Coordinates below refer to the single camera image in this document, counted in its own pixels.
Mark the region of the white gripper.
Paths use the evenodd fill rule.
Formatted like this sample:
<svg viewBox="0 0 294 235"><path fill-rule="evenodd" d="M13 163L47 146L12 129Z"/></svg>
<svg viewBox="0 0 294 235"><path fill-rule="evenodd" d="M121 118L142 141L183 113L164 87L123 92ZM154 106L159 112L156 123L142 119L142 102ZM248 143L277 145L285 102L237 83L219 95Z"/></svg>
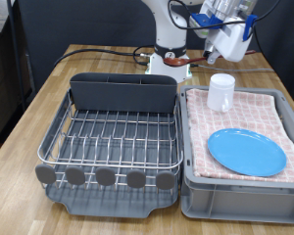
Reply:
<svg viewBox="0 0 294 235"><path fill-rule="evenodd" d="M210 29L205 43L208 64L212 65L219 56L231 62L241 61L251 41L243 40L244 31L245 24L239 22Z"/></svg>

